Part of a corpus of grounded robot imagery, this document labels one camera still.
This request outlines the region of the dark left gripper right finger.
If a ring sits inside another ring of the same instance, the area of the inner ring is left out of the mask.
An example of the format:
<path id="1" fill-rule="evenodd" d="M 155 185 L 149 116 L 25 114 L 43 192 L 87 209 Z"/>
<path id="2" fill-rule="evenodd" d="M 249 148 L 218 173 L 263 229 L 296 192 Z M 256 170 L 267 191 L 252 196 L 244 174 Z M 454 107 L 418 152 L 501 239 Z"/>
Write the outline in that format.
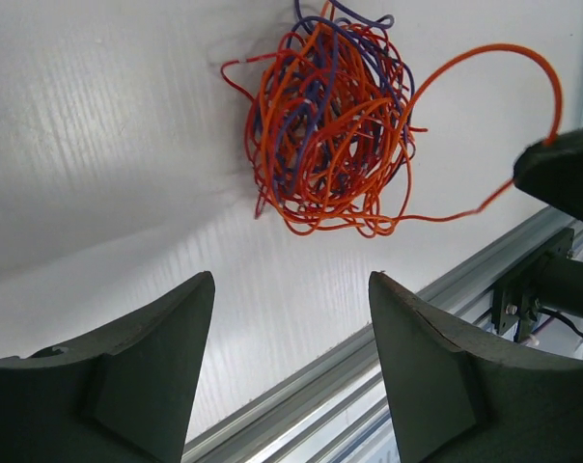
<path id="1" fill-rule="evenodd" d="M 520 345 L 369 279 L 403 462 L 583 462 L 583 360 Z"/>

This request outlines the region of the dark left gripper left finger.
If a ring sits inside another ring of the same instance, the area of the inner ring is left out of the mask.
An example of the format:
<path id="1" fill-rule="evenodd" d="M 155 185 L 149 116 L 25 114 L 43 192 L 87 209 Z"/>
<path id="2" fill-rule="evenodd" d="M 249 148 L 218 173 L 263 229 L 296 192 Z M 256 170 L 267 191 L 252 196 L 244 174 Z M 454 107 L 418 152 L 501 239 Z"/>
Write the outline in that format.
<path id="1" fill-rule="evenodd" d="M 0 359 L 0 462 L 180 461 L 214 295 L 204 271 L 89 333 Z"/>

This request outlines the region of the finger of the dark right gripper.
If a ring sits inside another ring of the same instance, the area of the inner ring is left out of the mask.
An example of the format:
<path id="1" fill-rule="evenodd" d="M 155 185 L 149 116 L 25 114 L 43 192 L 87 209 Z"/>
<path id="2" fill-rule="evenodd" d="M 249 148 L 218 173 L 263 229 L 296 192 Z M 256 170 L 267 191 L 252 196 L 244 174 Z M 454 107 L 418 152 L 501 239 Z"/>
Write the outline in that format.
<path id="1" fill-rule="evenodd" d="M 514 186 L 583 222 L 583 128 L 538 142 L 516 159 Z"/>

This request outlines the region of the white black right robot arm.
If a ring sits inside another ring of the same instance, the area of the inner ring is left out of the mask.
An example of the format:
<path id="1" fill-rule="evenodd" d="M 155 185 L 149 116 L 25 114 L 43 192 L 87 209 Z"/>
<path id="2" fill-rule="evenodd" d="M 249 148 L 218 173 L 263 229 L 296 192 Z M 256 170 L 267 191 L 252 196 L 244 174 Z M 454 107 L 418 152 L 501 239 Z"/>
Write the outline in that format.
<path id="1" fill-rule="evenodd" d="M 529 146 L 514 163 L 514 186 L 583 222 L 583 128 Z M 583 318 L 583 262 L 558 252 L 535 265 L 530 285 L 541 310 Z"/>

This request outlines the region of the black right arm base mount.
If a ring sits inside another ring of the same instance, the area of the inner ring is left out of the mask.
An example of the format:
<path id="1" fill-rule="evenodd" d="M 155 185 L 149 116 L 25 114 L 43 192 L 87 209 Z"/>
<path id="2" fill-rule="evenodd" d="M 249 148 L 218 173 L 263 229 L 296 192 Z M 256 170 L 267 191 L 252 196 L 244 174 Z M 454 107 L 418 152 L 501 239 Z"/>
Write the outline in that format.
<path id="1" fill-rule="evenodd" d="M 538 320 L 537 283 L 553 258 L 566 258 L 572 249 L 574 229 L 562 228 L 510 266 L 493 285 L 491 323 L 497 335 L 515 327 L 514 340 L 523 341 Z"/>

